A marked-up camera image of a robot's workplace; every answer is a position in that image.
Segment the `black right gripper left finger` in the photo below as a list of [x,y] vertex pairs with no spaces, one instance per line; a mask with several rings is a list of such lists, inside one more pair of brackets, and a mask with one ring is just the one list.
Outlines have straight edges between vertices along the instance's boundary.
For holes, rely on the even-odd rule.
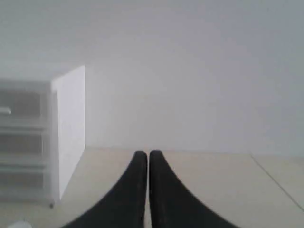
[[92,208],[64,228],[143,228],[147,154],[135,151],[117,183]]

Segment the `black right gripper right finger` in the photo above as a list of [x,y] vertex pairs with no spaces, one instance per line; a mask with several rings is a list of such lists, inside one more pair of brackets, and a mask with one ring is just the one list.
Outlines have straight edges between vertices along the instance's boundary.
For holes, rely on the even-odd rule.
[[149,155],[149,201],[153,228],[236,227],[185,187],[160,150]]

